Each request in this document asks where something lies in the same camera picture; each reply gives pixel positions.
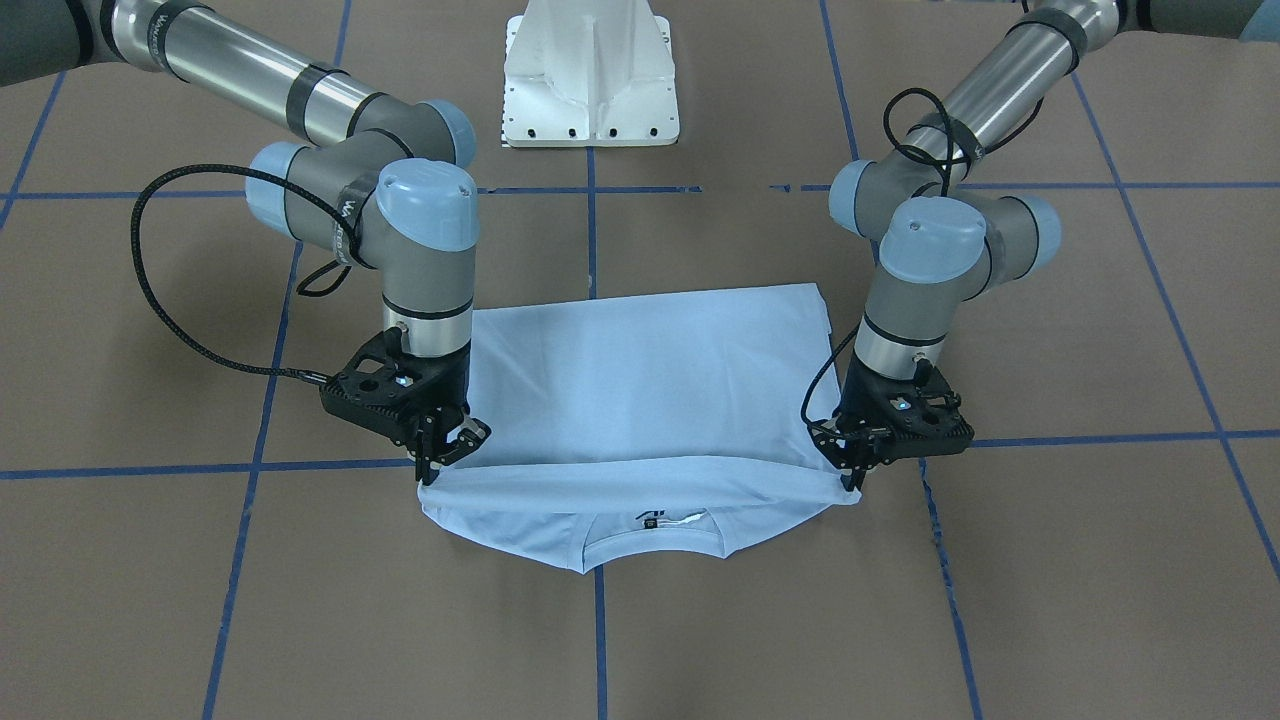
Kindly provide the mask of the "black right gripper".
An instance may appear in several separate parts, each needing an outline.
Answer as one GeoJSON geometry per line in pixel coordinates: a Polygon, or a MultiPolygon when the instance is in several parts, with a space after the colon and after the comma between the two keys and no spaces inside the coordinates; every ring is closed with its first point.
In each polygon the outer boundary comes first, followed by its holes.
{"type": "Polygon", "coordinates": [[[492,429],[467,402],[471,343],[440,357],[402,347],[399,328],[360,347],[319,388],[324,410],[406,448],[417,461],[417,483],[430,486],[443,468],[475,452],[492,429]]]}

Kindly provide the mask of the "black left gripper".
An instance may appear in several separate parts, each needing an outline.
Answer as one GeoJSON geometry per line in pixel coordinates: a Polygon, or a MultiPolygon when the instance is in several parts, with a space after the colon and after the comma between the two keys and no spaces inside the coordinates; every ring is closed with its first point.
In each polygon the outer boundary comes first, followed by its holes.
{"type": "Polygon", "coordinates": [[[847,492],[861,491],[867,473],[905,457],[960,454],[974,438],[961,398],[929,361],[906,380],[882,377],[854,360],[831,419],[808,423],[818,451],[841,471],[847,492]]]}

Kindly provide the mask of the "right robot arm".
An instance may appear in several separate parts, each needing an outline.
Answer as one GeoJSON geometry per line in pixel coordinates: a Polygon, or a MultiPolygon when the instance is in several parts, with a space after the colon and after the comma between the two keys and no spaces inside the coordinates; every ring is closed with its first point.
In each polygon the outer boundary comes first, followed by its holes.
{"type": "Polygon", "coordinates": [[[3,4],[4,85],[106,61],[205,88],[294,136],[248,167],[182,167],[141,191],[131,255],[148,306],[169,331],[223,366],[316,386],[329,414],[404,448],[421,487],[480,448],[492,432],[467,400],[480,234],[468,118],[447,101],[410,104],[378,91],[200,1],[3,4]],[[340,370],[232,361],[163,309],[145,270],[142,217],[163,186],[198,174],[242,177],[252,214],[326,250],[329,270],[380,275],[381,325],[340,370]]]}

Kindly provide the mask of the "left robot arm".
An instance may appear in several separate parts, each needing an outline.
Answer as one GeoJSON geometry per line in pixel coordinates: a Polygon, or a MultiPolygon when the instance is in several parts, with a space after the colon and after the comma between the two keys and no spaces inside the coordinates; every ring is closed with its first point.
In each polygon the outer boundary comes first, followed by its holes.
{"type": "Polygon", "coordinates": [[[1130,31],[1277,40],[1275,1],[1033,1],[891,152],[847,164],[829,187],[832,219],[878,246],[841,400],[808,420],[815,448],[858,492],[900,459],[955,455],[974,430],[937,366],[960,304],[1019,281],[1055,258],[1059,214],[1046,201],[983,197],[961,182],[1036,117],[1044,95],[1087,54],[1130,31]]]}

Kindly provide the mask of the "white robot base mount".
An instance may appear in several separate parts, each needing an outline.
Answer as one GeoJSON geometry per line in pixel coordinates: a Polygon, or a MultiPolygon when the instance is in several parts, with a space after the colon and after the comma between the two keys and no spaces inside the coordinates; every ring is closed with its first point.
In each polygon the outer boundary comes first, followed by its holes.
{"type": "Polygon", "coordinates": [[[681,132],[667,18],[648,1],[530,1],[506,23],[502,143],[652,147],[681,132]]]}

